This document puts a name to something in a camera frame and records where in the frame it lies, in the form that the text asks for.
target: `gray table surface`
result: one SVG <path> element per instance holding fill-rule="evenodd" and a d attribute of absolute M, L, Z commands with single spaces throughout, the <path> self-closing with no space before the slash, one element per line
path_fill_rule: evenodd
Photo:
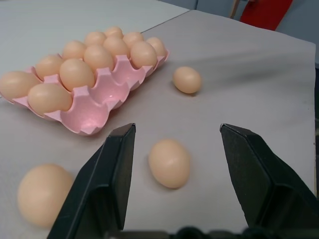
<path fill-rule="evenodd" d="M 0 101 L 1 238 L 43 239 L 48 233 L 26 223 L 16 207 L 16 189 L 30 168 L 55 162 L 76 174 L 112 129 L 131 122 L 137 133 L 127 230 L 246 227 L 228 173 L 221 123 L 260 134 L 314 191 L 314 44 L 199 11 L 144 36 L 161 38 L 171 56 L 95 136 L 75 135 Z M 172 85 L 178 66 L 202 74 L 197 96 Z M 167 137 L 181 141 L 193 156 L 189 182 L 179 190 L 156 183 L 147 165 L 151 146 Z"/>
<path fill-rule="evenodd" d="M 155 0 L 0 0 L 0 75 L 35 65 L 91 31 L 146 31 L 188 10 Z"/>

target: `robotic arm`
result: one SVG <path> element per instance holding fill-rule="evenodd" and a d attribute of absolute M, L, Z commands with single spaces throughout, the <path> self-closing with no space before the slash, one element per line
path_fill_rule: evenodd
<path fill-rule="evenodd" d="M 122 232 L 135 124 L 115 129 L 78 173 L 47 239 L 319 239 L 319 202 L 296 172 L 250 130 L 222 124 L 232 184 L 249 228 L 202 233 Z"/>

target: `red object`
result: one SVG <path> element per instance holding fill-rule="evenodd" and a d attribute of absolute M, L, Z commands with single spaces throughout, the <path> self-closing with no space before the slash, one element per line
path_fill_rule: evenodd
<path fill-rule="evenodd" d="M 276 30 L 293 0 L 256 0 L 247 3 L 240 21 L 246 24 Z"/>

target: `egg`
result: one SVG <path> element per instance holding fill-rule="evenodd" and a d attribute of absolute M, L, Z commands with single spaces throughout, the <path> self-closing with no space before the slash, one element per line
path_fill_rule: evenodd
<path fill-rule="evenodd" d="M 108 28 L 104 32 L 104 34 L 106 35 L 106 37 L 114 36 L 114 37 L 118 37 L 120 39 L 123 38 L 123 32 L 118 26 L 113 26 L 113 27 Z"/>
<path fill-rule="evenodd" d="M 99 68 L 114 69 L 114 61 L 111 53 L 100 45 L 89 46 L 84 53 L 84 62 L 88 64 L 92 71 L 95 72 Z"/>
<path fill-rule="evenodd" d="M 131 48 L 131 60 L 137 68 L 155 66 L 158 58 L 154 48 L 147 42 L 140 41 Z"/>
<path fill-rule="evenodd" d="M 88 64 L 79 59 L 68 59 L 60 67 L 60 78 L 64 87 L 72 91 L 75 87 L 95 85 L 94 74 Z"/>
<path fill-rule="evenodd" d="M 36 65 L 35 71 L 41 80 L 44 80 L 45 76 L 52 76 L 59 74 L 60 66 L 63 63 L 63 59 L 57 55 L 48 55 L 42 58 Z"/>
<path fill-rule="evenodd" d="M 174 139 L 157 142 L 149 153 L 149 166 L 152 175 L 168 188 L 180 188 L 189 178 L 191 156 Z"/>
<path fill-rule="evenodd" d="M 40 80 L 34 74 L 11 71 L 0 79 L 0 94 L 12 102 L 13 99 L 27 96 L 29 90 L 37 84 L 40 84 Z"/>
<path fill-rule="evenodd" d="M 91 45 L 103 45 L 103 42 L 105 41 L 106 36 L 104 33 L 100 31 L 93 31 L 86 35 L 84 39 L 84 43 L 87 46 Z"/>
<path fill-rule="evenodd" d="M 103 43 L 103 47 L 112 54 L 113 58 L 118 55 L 126 55 L 128 58 L 130 58 L 131 54 L 128 46 L 122 39 L 118 37 L 110 36 L 106 38 Z"/>
<path fill-rule="evenodd" d="M 43 164 L 31 169 L 17 192 L 21 215 L 36 226 L 52 227 L 72 184 L 72 175 L 61 166 Z"/>
<path fill-rule="evenodd" d="M 62 52 L 63 59 L 83 59 L 84 52 L 86 50 L 86 45 L 80 41 L 70 41 L 67 43 Z"/>
<path fill-rule="evenodd" d="M 193 68 L 183 66 L 175 70 L 173 74 L 173 83 L 180 91 L 187 94 L 193 94 L 200 90 L 202 78 Z"/>
<path fill-rule="evenodd" d="M 30 107 L 41 116 L 54 111 L 68 111 L 72 102 L 70 93 L 57 84 L 36 85 L 28 94 Z"/>
<path fill-rule="evenodd" d="M 144 37 L 140 32 L 129 32 L 124 35 L 123 41 L 129 49 L 138 41 L 144 41 Z"/>
<path fill-rule="evenodd" d="M 146 40 L 147 43 L 149 43 L 155 50 L 157 56 L 166 56 L 167 51 L 163 44 L 163 42 L 158 39 L 157 37 L 151 37 Z"/>

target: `egg tray compartment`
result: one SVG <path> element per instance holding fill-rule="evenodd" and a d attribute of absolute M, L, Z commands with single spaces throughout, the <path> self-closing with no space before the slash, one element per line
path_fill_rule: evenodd
<path fill-rule="evenodd" d="M 161 66 L 168 58 L 159 56 L 155 67 L 143 66 L 134 69 L 126 55 L 116 56 L 117 62 L 113 71 L 109 68 L 97 69 L 95 86 L 74 88 L 70 94 L 73 98 L 71 108 L 64 111 L 54 111 L 38 115 L 28 104 L 27 96 L 8 102 L 28 108 L 37 116 L 46 120 L 61 122 L 68 130 L 79 135 L 92 135 L 99 132 L 106 124 L 110 111 L 120 107 L 127 99 L 130 91 L 139 87 L 144 79 Z M 37 76 L 34 67 L 26 72 Z M 47 76 L 42 84 L 54 83 L 62 85 L 59 75 Z"/>

